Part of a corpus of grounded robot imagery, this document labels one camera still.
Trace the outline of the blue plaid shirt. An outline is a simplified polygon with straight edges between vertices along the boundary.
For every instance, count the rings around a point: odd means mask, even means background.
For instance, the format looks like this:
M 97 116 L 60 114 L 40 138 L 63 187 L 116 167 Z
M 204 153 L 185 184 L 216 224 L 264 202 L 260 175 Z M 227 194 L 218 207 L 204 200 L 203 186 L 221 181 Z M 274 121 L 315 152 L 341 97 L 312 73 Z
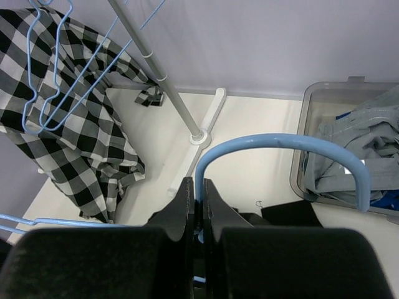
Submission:
M 333 140 L 367 166 L 371 205 L 398 210 L 398 112 L 363 109 L 335 117 Z

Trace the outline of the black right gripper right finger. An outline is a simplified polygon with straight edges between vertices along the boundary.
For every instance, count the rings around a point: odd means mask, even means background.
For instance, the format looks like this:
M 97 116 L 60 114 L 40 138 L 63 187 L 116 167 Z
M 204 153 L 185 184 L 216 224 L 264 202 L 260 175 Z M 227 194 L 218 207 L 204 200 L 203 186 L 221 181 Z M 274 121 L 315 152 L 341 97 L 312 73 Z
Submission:
M 252 226 L 204 183 L 208 298 L 392 298 L 368 240 L 350 229 Z

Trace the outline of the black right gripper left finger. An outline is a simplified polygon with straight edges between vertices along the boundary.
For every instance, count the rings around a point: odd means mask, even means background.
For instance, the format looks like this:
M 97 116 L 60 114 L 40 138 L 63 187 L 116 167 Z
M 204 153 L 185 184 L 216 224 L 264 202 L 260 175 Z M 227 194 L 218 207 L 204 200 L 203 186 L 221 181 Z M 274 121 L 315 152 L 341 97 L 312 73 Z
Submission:
M 2 298 L 192 298 L 193 180 L 141 227 L 38 229 L 11 249 Z

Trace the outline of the grey shirt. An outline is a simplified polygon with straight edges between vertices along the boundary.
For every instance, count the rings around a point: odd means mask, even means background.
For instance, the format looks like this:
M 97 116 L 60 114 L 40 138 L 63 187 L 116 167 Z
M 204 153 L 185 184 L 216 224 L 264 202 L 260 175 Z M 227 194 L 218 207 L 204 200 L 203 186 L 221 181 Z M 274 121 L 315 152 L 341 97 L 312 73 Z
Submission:
M 395 87 L 371 100 L 358 105 L 349 112 L 360 111 L 363 109 L 392 109 L 398 112 L 398 88 Z M 332 121 L 322 122 L 317 131 L 315 138 L 328 141 L 335 144 L 337 147 L 350 153 L 357 159 L 358 164 L 364 165 L 364 171 L 368 174 L 370 179 L 370 204 L 372 195 L 372 178 L 365 163 L 357 158 L 351 151 L 340 146 L 333 140 L 335 119 Z M 304 186 L 313 194 L 318 196 L 329 197 L 336 200 L 341 200 L 348 204 L 356 204 L 356 182 L 351 170 L 339 163 L 336 159 L 328 159 L 325 156 L 307 153 L 304 167 Z

